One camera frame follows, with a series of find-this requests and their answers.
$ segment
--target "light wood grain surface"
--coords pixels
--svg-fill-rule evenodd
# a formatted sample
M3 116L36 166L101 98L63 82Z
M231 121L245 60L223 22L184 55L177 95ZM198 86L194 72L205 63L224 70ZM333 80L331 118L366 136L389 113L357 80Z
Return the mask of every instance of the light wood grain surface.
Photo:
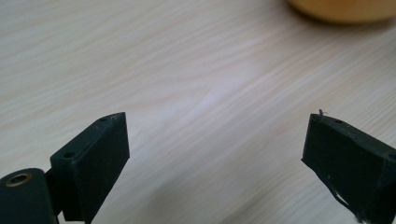
M0 176L47 171L125 111L131 159L94 224L356 223L300 158L319 108L396 147L395 23L279 0L1 1Z

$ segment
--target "wood grain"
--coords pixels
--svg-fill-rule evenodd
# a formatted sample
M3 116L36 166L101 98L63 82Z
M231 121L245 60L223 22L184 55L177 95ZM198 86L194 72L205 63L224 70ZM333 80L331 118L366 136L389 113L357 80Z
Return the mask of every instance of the wood grain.
M0 78L0 176L127 113L96 224L356 223L300 162L309 114L396 147L394 22L283 1L1 1Z

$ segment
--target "screw hole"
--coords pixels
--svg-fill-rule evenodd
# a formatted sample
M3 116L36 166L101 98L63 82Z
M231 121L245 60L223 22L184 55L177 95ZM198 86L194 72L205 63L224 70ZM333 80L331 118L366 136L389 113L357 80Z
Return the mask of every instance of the screw hole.
M32 174L18 174L12 176L9 180L6 182L7 187L17 187L21 184L26 183L32 178Z
M65 158L72 158L74 157L75 153L74 152L66 152L64 153L64 157Z

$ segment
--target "black plastic part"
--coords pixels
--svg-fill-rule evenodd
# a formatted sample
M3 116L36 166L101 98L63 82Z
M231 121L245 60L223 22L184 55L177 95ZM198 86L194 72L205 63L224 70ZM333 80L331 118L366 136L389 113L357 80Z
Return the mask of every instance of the black plastic part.
M129 159L125 113L103 117L50 157L55 212L91 223Z
M396 213L396 150L351 125L312 114L302 161L358 221L389 224Z
M0 180L0 223L58 223L42 170L24 169Z

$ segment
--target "yellow object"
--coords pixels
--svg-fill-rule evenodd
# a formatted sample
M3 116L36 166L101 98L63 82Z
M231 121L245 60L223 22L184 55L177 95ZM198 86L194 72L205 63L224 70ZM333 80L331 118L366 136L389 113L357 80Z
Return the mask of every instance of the yellow object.
M304 14L322 21L363 23L396 16L396 0L289 0Z

